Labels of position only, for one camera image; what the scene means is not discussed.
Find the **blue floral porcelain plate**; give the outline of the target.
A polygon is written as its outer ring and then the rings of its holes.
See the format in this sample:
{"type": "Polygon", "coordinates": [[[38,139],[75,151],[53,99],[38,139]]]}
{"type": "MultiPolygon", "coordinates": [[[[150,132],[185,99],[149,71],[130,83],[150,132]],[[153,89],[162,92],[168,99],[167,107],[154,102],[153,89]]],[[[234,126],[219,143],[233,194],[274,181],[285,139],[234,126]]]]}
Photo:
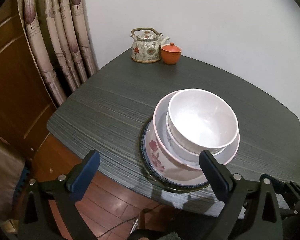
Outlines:
{"type": "Polygon", "coordinates": [[[173,193],[190,193],[208,187],[210,185],[208,182],[204,182],[194,186],[179,185],[177,183],[169,181],[168,179],[160,175],[157,171],[155,171],[155,169],[151,166],[149,157],[147,157],[146,143],[145,143],[146,130],[149,127],[152,120],[153,120],[153,116],[150,116],[143,123],[142,128],[140,129],[139,136],[138,136],[138,150],[139,150],[139,155],[140,155],[143,168],[147,172],[150,179],[153,180],[153,184],[157,185],[158,187],[162,188],[165,191],[173,192],[173,193]]]}

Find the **white plate pink flowers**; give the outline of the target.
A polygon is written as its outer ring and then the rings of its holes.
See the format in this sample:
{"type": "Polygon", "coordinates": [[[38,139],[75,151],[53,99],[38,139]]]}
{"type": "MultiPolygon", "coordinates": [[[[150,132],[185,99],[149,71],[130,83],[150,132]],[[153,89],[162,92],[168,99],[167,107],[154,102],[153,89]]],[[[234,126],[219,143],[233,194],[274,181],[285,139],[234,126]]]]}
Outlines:
{"type": "Polygon", "coordinates": [[[139,135],[139,153],[147,172],[164,187],[197,191],[209,186],[202,171],[187,170],[164,155],[156,141],[152,120],[144,124],[139,135]]]}

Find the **white rabbit print bowl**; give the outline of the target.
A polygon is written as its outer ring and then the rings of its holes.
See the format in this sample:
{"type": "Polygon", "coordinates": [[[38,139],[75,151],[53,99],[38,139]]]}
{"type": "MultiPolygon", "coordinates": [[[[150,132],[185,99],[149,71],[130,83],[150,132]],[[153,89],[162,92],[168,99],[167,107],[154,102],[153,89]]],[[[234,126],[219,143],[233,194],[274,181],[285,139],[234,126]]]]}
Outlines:
{"type": "Polygon", "coordinates": [[[218,153],[239,133],[237,116],[229,104],[198,88],[183,89],[171,97],[167,126],[176,142],[192,154],[218,153]]]}

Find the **pink bowl white inside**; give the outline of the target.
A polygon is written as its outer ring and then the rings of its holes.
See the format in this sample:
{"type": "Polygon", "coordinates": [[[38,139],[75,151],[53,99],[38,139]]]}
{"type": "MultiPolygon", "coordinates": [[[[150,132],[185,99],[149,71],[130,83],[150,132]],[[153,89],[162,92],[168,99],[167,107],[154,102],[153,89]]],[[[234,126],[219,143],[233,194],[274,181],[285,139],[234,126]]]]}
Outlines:
{"type": "Polygon", "coordinates": [[[186,170],[202,172],[199,165],[199,157],[195,162],[186,161],[179,157],[171,148],[167,138],[166,113],[168,103],[176,91],[164,96],[156,105],[153,120],[146,131],[146,152],[152,166],[161,174],[169,172],[184,173],[186,170]]]}

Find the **white bowl blue base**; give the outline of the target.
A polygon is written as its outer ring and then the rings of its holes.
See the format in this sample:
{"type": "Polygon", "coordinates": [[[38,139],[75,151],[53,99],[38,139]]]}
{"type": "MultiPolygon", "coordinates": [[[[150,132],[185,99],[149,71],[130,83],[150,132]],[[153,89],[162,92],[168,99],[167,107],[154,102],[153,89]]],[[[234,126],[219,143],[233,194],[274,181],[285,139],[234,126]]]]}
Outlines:
{"type": "Polygon", "coordinates": [[[187,139],[183,136],[171,123],[169,113],[166,113],[166,129],[168,142],[174,152],[186,161],[195,162],[195,158],[199,157],[200,152],[209,150],[212,155],[218,155],[227,147],[224,142],[221,142],[221,137],[218,132],[208,130],[199,131],[198,125],[194,132],[190,132],[190,126],[182,122],[183,128],[186,128],[186,135],[191,138],[187,139]]]}

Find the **brown wooden door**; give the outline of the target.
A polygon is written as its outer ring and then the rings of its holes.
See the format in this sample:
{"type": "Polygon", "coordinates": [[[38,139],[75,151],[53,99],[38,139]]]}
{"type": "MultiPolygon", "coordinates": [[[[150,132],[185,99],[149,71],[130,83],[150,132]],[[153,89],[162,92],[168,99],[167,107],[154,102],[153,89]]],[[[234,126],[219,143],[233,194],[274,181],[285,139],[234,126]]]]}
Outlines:
{"type": "Polygon", "coordinates": [[[6,0],[0,8],[0,137],[32,158],[55,110],[30,53],[17,0],[6,0]]]}

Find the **orange lidded cup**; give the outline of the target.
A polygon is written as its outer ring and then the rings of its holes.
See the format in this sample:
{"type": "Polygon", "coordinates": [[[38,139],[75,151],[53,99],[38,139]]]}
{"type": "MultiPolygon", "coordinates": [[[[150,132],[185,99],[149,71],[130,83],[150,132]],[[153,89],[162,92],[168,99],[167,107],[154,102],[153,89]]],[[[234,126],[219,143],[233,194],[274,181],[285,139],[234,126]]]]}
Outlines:
{"type": "Polygon", "coordinates": [[[181,56],[182,49],[173,42],[161,46],[161,58],[164,63],[174,65],[181,56]]]}

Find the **floral ceramic teapot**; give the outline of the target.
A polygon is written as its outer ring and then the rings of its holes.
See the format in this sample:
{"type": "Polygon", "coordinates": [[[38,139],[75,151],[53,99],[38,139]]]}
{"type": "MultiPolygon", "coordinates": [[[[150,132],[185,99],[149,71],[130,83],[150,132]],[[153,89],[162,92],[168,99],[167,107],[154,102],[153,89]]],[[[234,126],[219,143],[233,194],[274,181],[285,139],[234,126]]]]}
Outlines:
{"type": "Polygon", "coordinates": [[[138,63],[155,63],[161,60],[161,46],[171,38],[153,28],[135,28],[131,31],[133,44],[131,58],[138,63]]]}

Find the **beige patterned curtain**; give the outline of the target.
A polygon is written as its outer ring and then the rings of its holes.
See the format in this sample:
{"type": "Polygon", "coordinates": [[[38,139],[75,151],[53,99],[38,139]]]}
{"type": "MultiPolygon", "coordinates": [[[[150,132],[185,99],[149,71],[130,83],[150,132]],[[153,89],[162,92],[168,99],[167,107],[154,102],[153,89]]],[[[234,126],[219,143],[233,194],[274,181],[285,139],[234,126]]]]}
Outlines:
{"type": "Polygon", "coordinates": [[[83,0],[17,0],[35,65],[60,106],[97,72],[83,0]]]}

